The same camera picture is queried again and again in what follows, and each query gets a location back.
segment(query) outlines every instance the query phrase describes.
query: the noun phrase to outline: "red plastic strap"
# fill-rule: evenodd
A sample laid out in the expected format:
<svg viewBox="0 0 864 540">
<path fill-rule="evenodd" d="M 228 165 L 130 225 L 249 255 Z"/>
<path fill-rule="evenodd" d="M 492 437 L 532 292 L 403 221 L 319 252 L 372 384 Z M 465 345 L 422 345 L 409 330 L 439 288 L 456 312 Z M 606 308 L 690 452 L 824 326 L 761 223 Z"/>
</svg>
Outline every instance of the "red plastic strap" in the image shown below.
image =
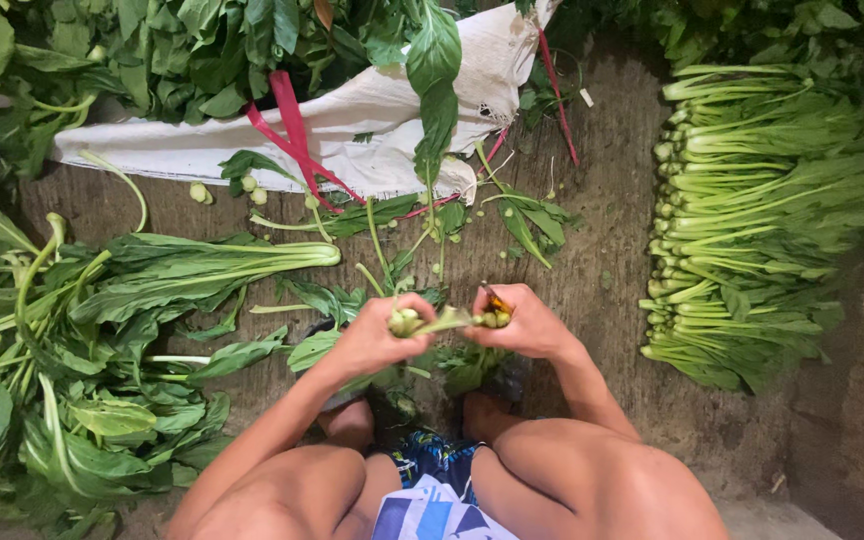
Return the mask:
<svg viewBox="0 0 864 540">
<path fill-rule="evenodd" d="M 538 47 L 542 50 L 542 62 L 545 64 L 545 72 L 549 74 L 549 82 L 552 83 L 552 90 L 555 91 L 555 97 L 562 99 L 562 94 L 559 93 L 559 80 L 555 76 L 555 66 L 552 65 L 552 55 L 549 53 L 549 42 L 546 40 L 546 32 L 538 29 Z M 566 121 L 566 107 L 561 101 L 558 102 L 558 122 L 561 124 L 561 130 L 565 133 L 565 141 L 568 142 L 568 152 L 572 155 L 572 162 L 578 166 L 579 156 L 575 153 L 575 145 L 572 144 L 572 131 L 569 129 L 569 122 Z"/>
<path fill-rule="evenodd" d="M 486 163 L 491 162 L 492 158 L 496 156 L 496 153 L 498 152 L 498 147 L 502 146 L 502 143 L 505 142 L 505 136 L 507 135 L 509 135 L 509 128 L 502 129 L 502 132 L 498 133 L 498 140 L 495 141 L 495 145 L 492 146 L 491 151 L 488 152 L 488 155 L 486 156 Z M 486 164 L 482 163 L 482 166 L 479 167 L 479 170 L 475 174 L 480 175 L 484 170 L 486 170 Z"/>
<path fill-rule="evenodd" d="M 266 139 L 274 143 L 275 146 L 277 146 L 290 158 L 292 158 L 298 163 L 298 167 L 302 171 L 302 176 L 305 177 L 305 181 L 309 187 L 309 191 L 311 191 L 312 195 L 315 196 L 316 199 L 318 199 L 318 202 L 320 202 L 324 207 L 329 209 L 330 212 L 339 214 L 342 213 L 342 208 L 336 208 L 319 194 L 318 184 L 315 181 L 315 177 L 311 173 L 320 174 L 321 176 L 329 180 L 332 184 L 345 190 L 345 192 L 348 193 L 352 197 L 352 199 L 355 199 L 355 201 L 357 201 L 358 203 L 362 205 L 366 204 L 365 199 L 363 199 L 357 193 L 351 190 L 341 179 L 336 178 L 336 176 L 332 174 L 330 170 L 328 170 L 326 167 L 318 163 L 318 161 L 309 156 L 308 145 L 306 141 L 306 130 L 302 124 L 302 116 L 299 114 L 299 103 L 296 101 L 295 92 L 292 91 L 292 84 L 288 80 L 288 75 L 286 74 L 284 80 L 276 80 L 273 75 L 270 75 L 269 82 L 273 84 L 273 88 L 275 88 L 275 85 L 279 85 L 279 91 L 283 92 L 281 98 L 278 93 L 276 93 L 275 98 L 276 100 L 283 99 L 285 101 L 285 103 L 283 103 L 283 101 L 278 102 L 279 113 L 282 114 L 282 122 L 286 125 L 286 134 L 288 134 L 289 139 L 296 141 L 296 143 L 285 140 L 284 138 L 282 138 L 281 135 L 272 130 L 272 128 L 269 127 L 269 124 L 265 121 L 265 118 L 262 117 L 262 113 L 259 111 L 255 102 L 249 102 L 246 110 L 246 117 L 248 117 L 248 121 L 251 122 L 252 127 L 257 129 L 259 133 L 266 137 Z M 297 126 L 294 122 L 295 117 L 298 118 Z"/>
<path fill-rule="evenodd" d="M 438 201 L 436 201 L 436 202 L 432 202 L 432 206 L 433 207 L 440 207 L 441 205 L 444 205 L 447 202 L 454 201 L 455 199 L 458 199 L 459 195 L 462 195 L 462 193 L 458 193 L 458 192 L 452 193 L 448 197 L 444 197 L 442 199 L 438 199 Z M 428 210 L 429 210 L 429 207 L 426 205 L 426 206 L 419 208 L 418 210 L 412 210 L 409 213 L 407 213 L 405 215 L 400 215 L 394 219 L 396 221 L 402 221 L 403 219 L 409 219 L 410 217 L 415 217 L 417 215 L 420 215 L 423 212 L 427 212 Z"/>
<path fill-rule="evenodd" d="M 308 156 L 309 143 L 306 138 L 306 125 L 303 123 L 303 116 L 299 112 L 299 100 L 296 99 L 296 92 L 292 88 L 289 74 L 282 70 L 272 71 L 269 73 L 269 85 L 271 86 L 271 93 L 275 96 L 275 102 L 278 104 L 278 113 L 282 116 L 282 123 L 285 124 L 285 134 L 289 136 L 289 142 Z M 302 177 L 305 178 L 309 191 L 321 201 L 322 195 L 319 194 L 319 186 L 311 167 L 300 161 L 298 168 L 302 171 Z"/>
</svg>

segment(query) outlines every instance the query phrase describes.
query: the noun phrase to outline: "concrete floor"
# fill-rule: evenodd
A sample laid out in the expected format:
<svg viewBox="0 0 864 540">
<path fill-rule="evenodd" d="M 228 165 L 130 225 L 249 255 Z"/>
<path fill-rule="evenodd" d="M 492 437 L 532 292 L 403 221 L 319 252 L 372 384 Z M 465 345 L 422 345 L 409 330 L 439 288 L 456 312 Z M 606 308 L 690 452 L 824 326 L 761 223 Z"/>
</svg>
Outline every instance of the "concrete floor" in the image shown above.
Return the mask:
<svg viewBox="0 0 864 540">
<path fill-rule="evenodd" d="M 523 130 L 522 123 L 515 124 L 496 157 L 502 163 L 516 151 L 499 176 L 518 190 L 541 195 L 553 183 L 564 183 L 563 189 L 557 188 L 556 202 L 584 217 L 581 230 L 568 235 L 564 249 L 554 259 L 555 267 L 546 270 L 528 256 L 520 260 L 499 258 L 499 251 L 513 240 L 500 225 L 496 210 L 486 208 L 485 218 L 465 228 L 461 244 L 447 246 L 444 276 L 450 286 L 450 303 L 467 305 L 475 285 L 483 279 L 528 284 L 582 339 L 618 403 L 648 444 L 682 460 L 724 505 L 752 501 L 762 494 L 770 504 L 779 505 L 786 499 L 785 487 L 780 486 L 774 495 L 767 493 L 785 473 L 792 377 L 777 382 L 770 393 L 753 398 L 699 386 L 671 366 L 638 353 L 645 318 L 637 300 L 645 295 L 650 271 L 644 247 L 656 183 L 650 149 L 669 110 L 659 99 L 665 74 L 649 68 L 662 63 L 628 55 L 626 49 L 624 44 L 601 39 L 590 47 L 583 63 L 586 88 L 595 104 L 586 107 L 579 100 L 567 110 L 580 166 L 571 164 L 558 122 L 552 118 L 529 132 Z M 554 180 L 550 176 L 553 159 Z M 270 231 L 249 223 L 251 203 L 245 198 L 232 199 L 215 188 L 215 204 L 203 206 L 189 198 L 185 183 L 156 178 L 135 181 L 149 203 L 151 232 L 203 240 L 246 230 L 258 236 L 271 233 L 273 242 L 315 240 L 307 234 Z M 111 174 L 69 166 L 54 166 L 42 180 L 23 184 L 21 208 L 26 216 L 21 225 L 37 231 L 34 241 L 42 241 L 49 230 L 45 222 L 48 212 L 63 215 L 76 239 L 92 245 L 130 232 L 139 217 L 138 203 L 125 183 Z M 270 202 L 261 210 L 274 221 L 294 223 L 304 213 L 303 200 L 295 195 L 271 194 Z M 418 220 L 403 224 L 386 235 L 383 245 L 388 252 L 411 245 L 419 227 Z M 338 245 L 342 264 L 317 269 L 308 276 L 322 284 L 366 287 L 354 264 L 378 268 L 371 241 L 362 236 Z M 424 245 L 413 267 L 420 284 L 435 280 L 431 265 L 437 261 L 438 246 Z M 611 275 L 609 283 L 602 278 L 605 271 Z M 270 280 L 249 288 L 247 306 L 274 302 Z M 209 348 L 179 341 L 165 347 L 175 353 L 208 354 L 228 342 L 266 333 L 282 324 L 289 325 L 294 337 L 311 319 L 308 313 L 246 313 L 235 335 Z M 293 383 L 282 358 L 270 358 L 220 380 L 216 387 L 227 391 L 233 403 L 227 431 L 232 435 L 240 432 Z M 429 425 L 454 431 L 450 424 L 452 403 L 438 387 L 421 383 L 416 394 Z M 534 365 L 523 409 L 530 417 L 567 414 L 558 383 L 544 362 Z M 175 500 L 172 496 L 143 503 L 136 514 L 126 517 L 124 537 L 155 537 Z M 12 532 L 0 530 L 0 538 L 14 537 Z M 762 536 L 739 534 L 737 530 L 736 537 Z"/>
</svg>

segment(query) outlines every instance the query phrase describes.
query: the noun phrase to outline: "finger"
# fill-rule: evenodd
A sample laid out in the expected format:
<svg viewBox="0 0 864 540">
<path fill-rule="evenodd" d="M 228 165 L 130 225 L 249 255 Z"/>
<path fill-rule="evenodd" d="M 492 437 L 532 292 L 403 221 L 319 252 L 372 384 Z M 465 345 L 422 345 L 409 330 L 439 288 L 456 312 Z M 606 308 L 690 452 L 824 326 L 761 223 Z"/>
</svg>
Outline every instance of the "finger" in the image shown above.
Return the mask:
<svg viewBox="0 0 864 540">
<path fill-rule="evenodd" d="M 439 317 L 436 315 L 435 307 L 432 306 L 425 298 L 414 292 L 403 294 L 398 297 L 398 308 L 410 308 L 418 313 L 418 316 L 425 322 L 432 322 Z"/>
<path fill-rule="evenodd" d="M 493 329 L 484 326 L 467 326 L 464 333 L 466 338 L 471 339 L 483 347 L 509 348 L 506 345 L 510 336 L 507 328 Z"/>
<path fill-rule="evenodd" d="M 417 357 L 428 350 L 429 345 L 431 345 L 434 340 L 435 335 L 431 333 L 417 335 L 416 337 L 410 337 L 408 339 L 396 339 L 393 349 L 395 350 L 397 358 L 406 359 L 409 357 Z"/>
<path fill-rule="evenodd" d="M 473 315 L 481 315 L 486 311 L 486 306 L 489 305 L 489 294 L 486 292 L 486 289 L 479 287 L 477 293 L 475 293 L 475 300 L 472 302 L 472 314 Z"/>
</svg>

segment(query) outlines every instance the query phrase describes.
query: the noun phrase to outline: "shorts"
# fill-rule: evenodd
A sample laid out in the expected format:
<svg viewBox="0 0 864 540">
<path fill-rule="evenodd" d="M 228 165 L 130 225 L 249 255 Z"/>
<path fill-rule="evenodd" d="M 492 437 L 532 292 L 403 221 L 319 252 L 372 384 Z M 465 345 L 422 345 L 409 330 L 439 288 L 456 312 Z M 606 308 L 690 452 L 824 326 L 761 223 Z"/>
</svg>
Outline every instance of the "shorts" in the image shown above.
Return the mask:
<svg viewBox="0 0 864 540">
<path fill-rule="evenodd" d="M 428 475 L 451 486 L 462 503 L 479 506 L 473 490 L 473 456 L 485 443 L 450 443 L 424 431 L 414 431 L 400 443 L 397 449 L 376 448 L 375 452 L 391 458 L 401 476 L 402 489 L 415 487 L 423 475 Z"/>
</svg>

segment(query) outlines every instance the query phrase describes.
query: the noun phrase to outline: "person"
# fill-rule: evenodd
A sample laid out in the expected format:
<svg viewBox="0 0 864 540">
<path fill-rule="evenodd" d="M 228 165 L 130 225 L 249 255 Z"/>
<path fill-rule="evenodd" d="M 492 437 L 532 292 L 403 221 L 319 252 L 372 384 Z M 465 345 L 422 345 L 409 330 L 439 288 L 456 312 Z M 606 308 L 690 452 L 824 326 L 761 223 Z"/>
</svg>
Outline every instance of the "person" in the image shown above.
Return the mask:
<svg viewBox="0 0 864 540">
<path fill-rule="evenodd" d="M 460 479 L 445 487 L 424 475 L 418 484 L 438 486 L 431 490 L 438 495 L 403 489 L 416 485 L 411 472 L 408 478 L 403 472 L 416 463 L 406 459 L 403 466 L 402 451 L 364 454 L 374 441 L 373 417 L 364 400 L 320 415 L 345 382 L 419 355 L 434 339 L 398 339 L 387 328 L 393 306 L 435 319 L 435 310 L 419 295 L 372 299 L 335 347 L 201 473 L 175 510 L 168 540 L 728 538 L 699 481 L 682 462 L 642 443 L 585 347 L 552 310 L 524 284 L 493 289 L 512 307 L 510 324 L 469 327 L 466 336 L 550 362 L 571 418 L 526 420 L 509 414 L 501 399 L 468 393 L 463 434 L 484 444 L 455 453 L 446 449 L 448 458 L 438 460 L 451 465 L 450 471 L 464 470 L 467 485 Z M 486 303 L 480 289 L 474 313 L 482 313 Z M 295 448 L 317 417 L 326 441 Z M 465 467 L 460 466 L 463 457 Z M 474 497 L 463 493 L 470 490 Z M 454 501 L 450 509 L 477 507 L 472 525 L 491 529 L 464 532 L 471 527 L 468 516 L 461 533 L 445 528 L 448 521 L 451 530 L 459 531 L 459 518 L 450 516 L 438 515 L 442 527 L 428 526 L 433 519 L 426 516 L 446 507 L 437 502 L 446 492 Z M 390 501 L 403 498 L 425 505 L 417 530 L 404 529 L 404 510 L 393 515 Z M 391 534 L 386 530 L 390 515 L 399 527 Z"/>
</svg>

